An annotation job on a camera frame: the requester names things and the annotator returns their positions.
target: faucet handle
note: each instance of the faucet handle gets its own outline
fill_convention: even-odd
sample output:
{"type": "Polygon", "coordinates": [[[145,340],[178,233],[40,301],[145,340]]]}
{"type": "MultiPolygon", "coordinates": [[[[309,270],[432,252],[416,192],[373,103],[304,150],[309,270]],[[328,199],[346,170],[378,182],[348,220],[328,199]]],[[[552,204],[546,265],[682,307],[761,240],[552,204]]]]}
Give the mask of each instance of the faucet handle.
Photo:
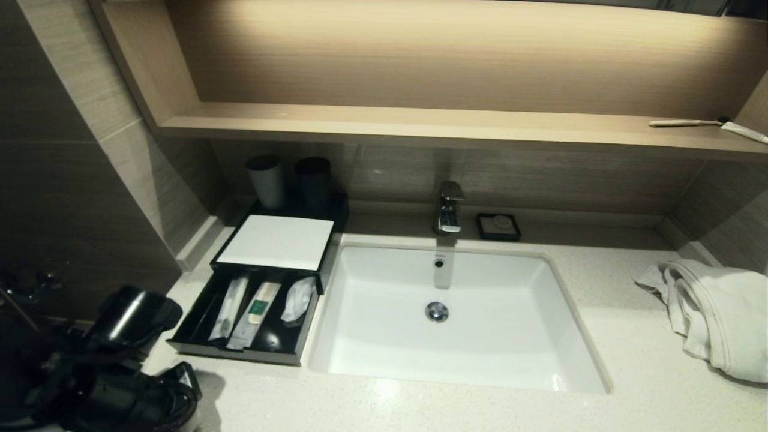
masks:
{"type": "Polygon", "coordinates": [[[440,183],[440,198],[448,201],[464,201],[464,192],[455,181],[443,181],[440,183]]]}

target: white card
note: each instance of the white card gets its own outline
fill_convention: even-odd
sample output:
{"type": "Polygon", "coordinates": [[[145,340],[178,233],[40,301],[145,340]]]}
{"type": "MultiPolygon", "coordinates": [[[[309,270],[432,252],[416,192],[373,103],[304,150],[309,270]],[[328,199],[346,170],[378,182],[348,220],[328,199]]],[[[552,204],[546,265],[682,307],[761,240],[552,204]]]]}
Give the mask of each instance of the white card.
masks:
{"type": "Polygon", "coordinates": [[[217,262],[315,271],[333,221],[252,214],[217,262]]]}

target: soap dish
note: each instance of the soap dish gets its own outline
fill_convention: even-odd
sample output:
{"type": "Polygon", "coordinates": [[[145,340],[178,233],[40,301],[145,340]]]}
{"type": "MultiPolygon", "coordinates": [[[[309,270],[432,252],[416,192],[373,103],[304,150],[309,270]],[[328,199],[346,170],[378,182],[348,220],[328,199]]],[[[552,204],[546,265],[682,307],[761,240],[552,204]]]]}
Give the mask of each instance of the soap dish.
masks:
{"type": "Polygon", "coordinates": [[[511,214],[479,213],[477,222],[483,240],[520,241],[520,227],[511,214]]]}

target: cup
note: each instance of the cup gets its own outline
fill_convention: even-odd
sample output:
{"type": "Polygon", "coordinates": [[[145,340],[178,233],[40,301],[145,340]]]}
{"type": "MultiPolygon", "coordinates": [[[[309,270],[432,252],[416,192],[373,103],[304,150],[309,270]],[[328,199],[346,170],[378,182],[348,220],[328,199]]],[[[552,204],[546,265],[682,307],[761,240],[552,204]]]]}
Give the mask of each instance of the cup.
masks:
{"type": "Polygon", "coordinates": [[[331,163],[325,158],[306,158],[296,163],[296,179],[310,211],[322,212],[331,201],[331,163]]]}
{"type": "Polygon", "coordinates": [[[259,155],[245,164],[262,207],[277,210],[286,204],[283,164],[277,155],[259,155]]]}

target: undermount sink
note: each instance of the undermount sink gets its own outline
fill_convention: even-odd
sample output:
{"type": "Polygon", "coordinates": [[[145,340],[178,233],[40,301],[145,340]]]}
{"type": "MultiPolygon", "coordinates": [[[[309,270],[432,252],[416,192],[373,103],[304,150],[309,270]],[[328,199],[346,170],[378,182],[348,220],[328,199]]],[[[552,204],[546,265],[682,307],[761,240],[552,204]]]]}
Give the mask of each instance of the undermount sink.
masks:
{"type": "Polygon", "coordinates": [[[607,393],[553,266],[539,256],[344,247],[310,368],[607,393]],[[435,287],[446,280],[449,288],[435,287]]]}

